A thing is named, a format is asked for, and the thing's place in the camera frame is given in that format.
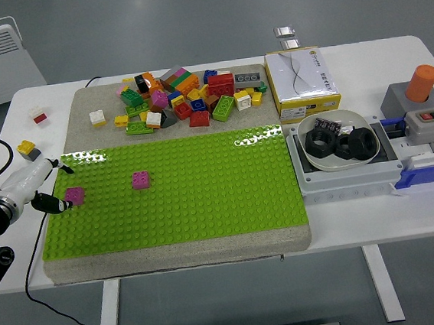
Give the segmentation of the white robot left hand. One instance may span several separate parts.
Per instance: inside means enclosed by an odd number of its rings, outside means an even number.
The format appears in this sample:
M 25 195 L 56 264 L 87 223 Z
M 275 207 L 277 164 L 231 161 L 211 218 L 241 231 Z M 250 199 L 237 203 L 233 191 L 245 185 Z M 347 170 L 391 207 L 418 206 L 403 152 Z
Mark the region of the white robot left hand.
M 23 213 L 25 204 L 31 203 L 34 209 L 43 213 L 60 214 L 73 206 L 70 201 L 39 193 L 38 189 L 49 177 L 54 168 L 73 174 L 63 162 L 38 158 L 29 165 L 14 172 L 0 187 L 0 207 L 7 213 L 10 223 L 14 223 Z

